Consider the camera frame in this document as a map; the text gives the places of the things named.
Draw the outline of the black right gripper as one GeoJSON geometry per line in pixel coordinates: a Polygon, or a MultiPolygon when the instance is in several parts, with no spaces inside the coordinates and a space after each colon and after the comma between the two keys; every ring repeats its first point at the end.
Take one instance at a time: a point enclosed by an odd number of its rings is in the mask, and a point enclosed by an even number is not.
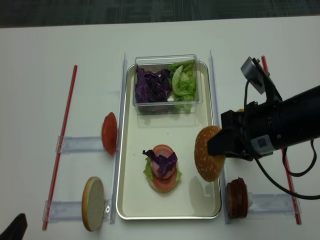
{"type": "Polygon", "coordinates": [[[222,130],[207,142],[209,155],[252,161],[285,148],[282,103],[249,103],[241,112],[221,114],[222,130]]]}

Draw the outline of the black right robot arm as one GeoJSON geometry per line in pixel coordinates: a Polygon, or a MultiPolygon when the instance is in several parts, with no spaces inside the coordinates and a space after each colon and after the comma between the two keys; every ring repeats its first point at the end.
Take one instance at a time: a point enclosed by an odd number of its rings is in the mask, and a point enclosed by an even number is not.
{"type": "Polygon", "coordinates": [[[222,130],[208,140],[211,156],[252,161],[320,136],[320,88],[282,102],[248,104],[243,112],[221,115],[222,130]]]}

